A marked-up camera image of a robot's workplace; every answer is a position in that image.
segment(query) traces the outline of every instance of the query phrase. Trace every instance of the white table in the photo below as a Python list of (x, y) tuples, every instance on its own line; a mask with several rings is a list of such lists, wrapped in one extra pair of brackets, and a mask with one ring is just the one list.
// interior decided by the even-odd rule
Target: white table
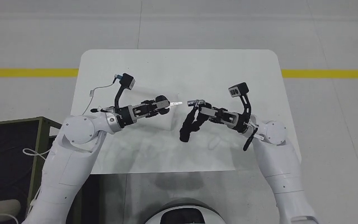
[[(134, 124), (109, 134), (93, 174), (257, 169), (252, 146), (243, 152), (246, 139), (224, 125), (206, 122), (192, 133), (189, 143), (179, 140), (179, 129), (191, 110), (187, 100), (204, 99), (242, 113), (239, 98), (231, 98), (228, 92), (228, 87), (241, 82), (248, 85), (252, 114), (284, 122), (301, 160), (279, 62), (272, 51), (89, 50), (81, 58), (71, 114), (83, 112), (91, 89), (108, 85), (114, 74), (124, 72), (136, 79), (132, 91), (145, 87), (158, 95), (177, 95), (183, 105), (176, 109), (172, 131)], [(118, 88), (116, 83), (96, 91), (90, 108), (113, 105)]]

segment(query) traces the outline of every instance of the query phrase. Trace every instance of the yellow floor line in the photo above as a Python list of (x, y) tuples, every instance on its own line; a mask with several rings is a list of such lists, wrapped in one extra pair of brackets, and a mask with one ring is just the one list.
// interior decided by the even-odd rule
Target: yellow floor line
[(0, 68), (0, 77), (77, 77), (77, 74), (77, 68)]
[[(76, 68), (0, 68), (0, 77), (77, 77)], [(283, 69), (284, 78), (358, 78), (358, 70)]]
[(358, 70), (282, 70), (284, 78), (358, 78)]

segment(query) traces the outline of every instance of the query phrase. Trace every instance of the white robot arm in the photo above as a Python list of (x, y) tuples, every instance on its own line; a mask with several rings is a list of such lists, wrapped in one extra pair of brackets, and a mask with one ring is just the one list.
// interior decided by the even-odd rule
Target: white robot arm
[[(33, 209), (23, 223), (65, 223), (73, 199), (90, 175), (107, 133), (119, 132), (140, 118), (169, 112), (171, 103), (164, 96), (120, 108), (119, 97), (123, 89), (131, 90), (134, 79), (128, 74), (116, 79), (120, 80), (121, 88), (115, 106), (91, 110), (99, 112), (99, 116), (71, 116), (64, 121), (46, 158), (38, 197), (31, 202)], [(90, 141), (96, 141), (90, 151), (73, 145)]]
[[(193, 110), (183, 123), (180, 140), (187, 142), (191, 132), (196, 132), (204, 121), (225, 124), (246, 136), (243, 147), (250, 143), (256, 155), (258, 166), (270, 185), (280, 213), (280, 224), (320, 224), (313, 208), (309, 205), (301, 181), (300, 162), (282, 122), (262, 122), (251, 115), (251, 105), (246, 83), (229, 88), (232, 97), (239, 96), (244, 105), (243, 114), (215, 108), (204, 100), (188, 101)], [(194, 121), (195, 111), (199, 110)]]

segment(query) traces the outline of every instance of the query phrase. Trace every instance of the floor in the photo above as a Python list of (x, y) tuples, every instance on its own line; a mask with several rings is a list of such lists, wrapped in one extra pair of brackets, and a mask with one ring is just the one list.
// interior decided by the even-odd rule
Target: floor
[[(282, 69), (358, 69), (357, 0), (4, 0), (0, 68), (78, 68), (88, 49), (270, 49)], [(303, 184), (325, 223), (358, 220), (358, 80), (284, 79)], [(69, 114), (76, 78), (0, 78), (0, 120)], [(278, 223), (259, 170), (107, 175), (105, 223), (140, 223), (175, 198), (227, 223)]]

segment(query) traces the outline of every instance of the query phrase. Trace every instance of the cable cord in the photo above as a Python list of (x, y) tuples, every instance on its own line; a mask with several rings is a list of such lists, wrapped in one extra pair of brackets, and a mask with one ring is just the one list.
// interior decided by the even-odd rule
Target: cable cord
[(18, 220), (15, 216), (13, 216), (12, 214), (5, 214), (5, 213), (0, 213), (0, 216), (8, 216), (11, 217), (13, 220), (15, 220), (16, 224), (18, 224)]
[(51, 149), (49, 149), (49, 150), (47, 150), (46, 152), (43, 152), (43, 153), (38, 153), (38, 152), (36, 152), (35, 150), (32, 150), (32, 149), (30, 149), (30, 148), (24, 148), (24, 149), (22, 150), (22, 153), (25, 154), (25, 155), (28, 155), (28, 156), (40, 156), (41, 158), (43, 158), (44, 160), (46, 160), (46, 158), (43, 157), (42, 155), (44, 155), (44, 154), (50, 152), (50, 150), (51, 150)]
[(91, 102), (92, 102), (92, 100), (93, 100), (93, 97), (95, 96), (95, 90), (96, 90), (96, 89), (99, 89), (99, 88), (107, 88), (107, 87), (110, 87), (110, 86), (112, 86), (112, 85), (114, 84), (115, 81), (116, 81), (116, 78), (113, 80), (112, 84), (107, 85), (107, 86), (96, 87), (96, 88), (94, 88), (93, 90), (91, 90), (91, 91), (89, 92), (89, 96), (91, 97), (91, 100), (89, 101), (89, 103), (88, 103), (86, 109), (84, 110), (84, 112), (82, 113), (82, 115), (84, 115), (85, 112), (88, 110), (88, 108), (89, 108), (89, 106), (90, 106), (90, 104), (91, 104)]
[[(28, 155), (28, 156), (40, 156), (41, 158), (43, 158), (43, 159), (46, 161), (46, 158), (45, 158), (43, 155), (46, 154), (46, 153), (48, 153), (48, 152), (50, 152), (50, 150), (51, 150), (51, 149), (49, 149), (49, 150), (47, 150), (46, 152), (43, 152), (43, 153), (38, 153), (38, 152), (36, 152), (35, 150), (32, 150), (32, 149), (30, 149), (30, 148), (24, 148), (24, 149), (22, 150), (22, 152), (23, 152), (23, 154)], [(37, 192), (36, 192), (36, 194), (35, 194), (33, 200), (32, 200), (31, 203), (30, 203), (29, 210), (27, 211), (27, 216), (30, 214), (30, 212), (31, 212), (31, 210), (32, 210), (32, 208), (33, 208), (33, 206), (34, 206), (34, 202), (37, 200), (37, 197), (39, 196), (40, 189), (41, 189), (41, 185), (40, 185), (40, 187), (38, 188), (38, 190), (37, 190)]]

